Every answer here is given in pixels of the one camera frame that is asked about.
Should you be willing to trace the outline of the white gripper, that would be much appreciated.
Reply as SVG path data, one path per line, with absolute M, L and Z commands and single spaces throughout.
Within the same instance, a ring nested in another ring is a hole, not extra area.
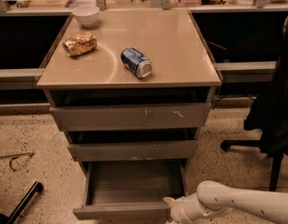
M 205 208 L 196 194 L 178 199 L 164 197 L 163 201 L 169 206 L 165 224 L 193 224 L 195 220 L 204 217 Z

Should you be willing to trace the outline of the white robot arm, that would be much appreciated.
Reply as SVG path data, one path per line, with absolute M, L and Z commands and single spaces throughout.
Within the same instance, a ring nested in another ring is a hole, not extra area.
M 198 219 L 223 217 L 233 209 L 275 224 L 288 224 L 288 193 L 235 189 L 206 180 L 195 193 L 178 199 L 165 197 L 169 220 L 165 224 L 194 224 Z

